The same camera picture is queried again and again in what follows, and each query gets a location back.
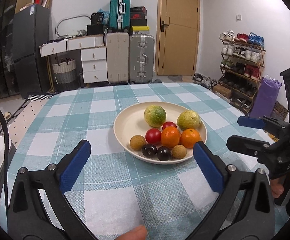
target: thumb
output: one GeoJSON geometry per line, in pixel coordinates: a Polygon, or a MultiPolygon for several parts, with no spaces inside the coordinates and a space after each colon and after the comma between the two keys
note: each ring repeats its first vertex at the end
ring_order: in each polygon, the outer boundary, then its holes
{"type": "Polygon", "coordinates": [[[145,240],[147,236],[147,230],[145,226],[138,226],[125,234],[122,234],[115,240],[145,240]]]}

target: beige suitcase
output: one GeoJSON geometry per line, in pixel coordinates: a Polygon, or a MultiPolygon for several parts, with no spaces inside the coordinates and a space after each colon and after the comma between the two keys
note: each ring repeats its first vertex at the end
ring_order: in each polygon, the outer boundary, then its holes
{"type": "Polygon", "coordinates": [[[128,82],[128,33],[106,36],[108,82],[128,82]]]}

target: tomato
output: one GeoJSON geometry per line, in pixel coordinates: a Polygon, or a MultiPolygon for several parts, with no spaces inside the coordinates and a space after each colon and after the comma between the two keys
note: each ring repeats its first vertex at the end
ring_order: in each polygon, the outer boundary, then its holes
{"type": "Polygon", "coordinates": [[[163,123],[163,130],[169,126],[175,127],[177,129],[177,125],[174,124],[173,122],[166,122],[166,123],[163,123]]]}
{"type": "Polygon", "coordinates": [[[161,141],[161,134],[161,131],[156,128],[149,129],[146,132],[145,140],[149,144],[158,144],[161,141]]]}

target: black refrigerator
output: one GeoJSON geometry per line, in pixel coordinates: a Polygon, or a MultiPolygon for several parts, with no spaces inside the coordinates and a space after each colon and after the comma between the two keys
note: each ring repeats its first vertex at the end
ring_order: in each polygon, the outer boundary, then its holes
{"type": "Polygon", "coordinates": [[[50,89],[46,58],[39,46],[49,40],[50,10],[34,4],[14,15],[13,59],[22,98],[50,89]]]}

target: screw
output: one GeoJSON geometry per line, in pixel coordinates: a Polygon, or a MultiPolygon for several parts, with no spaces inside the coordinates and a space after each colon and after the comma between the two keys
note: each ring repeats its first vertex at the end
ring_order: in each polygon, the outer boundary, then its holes
{"type": "Polygon", "coordinates": [[[25,167],[21,167],[21,168],[18,170],[18,172],[19,172],[20,174],[24,173],[25,171],[27,171],[27,169],[26,169],[25,167]]]}
{"type": "Polygon", "coordinates": [[[228,169],[229,171],[236,171],[236,167],[235,167],[233,164],[228,165],[228,166],[227,166],[227,169],[228,169]]]}
{"type": "Polygon", "coordinates": [[[257,169],[257,171],[258,171],[259,174],[264,174],[265,173],[264,169],[262,169],[262,168],[257,169]]]}
{"type": "Polygon", "coordinates": [[[55,170],[55,169],[56,169],[56,164],[52,163],[52,164],[48,165],[48,166],[47,166],[47,169],[48,169],[49,171],[53,171],[53,170],[55,170]]]}

